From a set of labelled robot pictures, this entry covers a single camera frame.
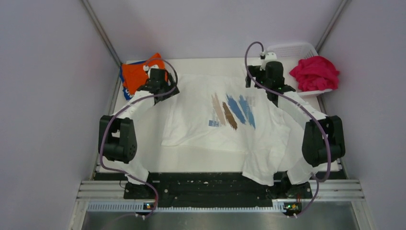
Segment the white printed t-shirt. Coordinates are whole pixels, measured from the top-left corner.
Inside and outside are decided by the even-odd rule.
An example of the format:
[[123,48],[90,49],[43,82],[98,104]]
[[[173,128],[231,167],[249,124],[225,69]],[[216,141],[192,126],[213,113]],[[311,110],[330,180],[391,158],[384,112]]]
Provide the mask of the white printed t-shirt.
[[264,185],[278,171],[293,172],[293,184],[305,179],[295,169],[303,131],[265,91],[246,88],[239,77],[195,74],[182,74],[177,86],[180,92],[168,98],[162,146],[243,153],[242,174]]

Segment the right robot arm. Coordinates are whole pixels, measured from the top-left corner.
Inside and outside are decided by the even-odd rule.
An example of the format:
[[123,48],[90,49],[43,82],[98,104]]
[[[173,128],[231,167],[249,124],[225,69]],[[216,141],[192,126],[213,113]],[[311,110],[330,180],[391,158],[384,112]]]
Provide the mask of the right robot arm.
[[290,116],[303,130],[301,157],[286,174],[288,180],[282,182],[281,192],[286,197],[294,197],[300,192],[300,185],[316,177],[318,166],[325,164],[324,177],[328,179],[331,164],[346,153],[343,124],[339,116],[328,116],[307,103],[302,93],[285,83],[283,64],[277,61],[276,54],[261,51],[261,64],[245,64],[247,70],[246,87],[264,89],[267,99]]

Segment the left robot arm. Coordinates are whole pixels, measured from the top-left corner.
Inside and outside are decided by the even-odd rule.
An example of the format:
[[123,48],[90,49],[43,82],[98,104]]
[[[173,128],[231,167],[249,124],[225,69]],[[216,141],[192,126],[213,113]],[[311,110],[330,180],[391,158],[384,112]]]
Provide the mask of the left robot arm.
[[112,115],[104,115],[99,121],[99,161],[103,169],[123,174],[129,182],[135,184],[135,192],[142,198],[154,194],[158,200],[158,191],[148,182],[149,172],[137,163],[138,151],[136,121],[149,108],[178,94],[178,73],[169,72],[158,66],[142,67],[144,78],[136,88],[131,100]]

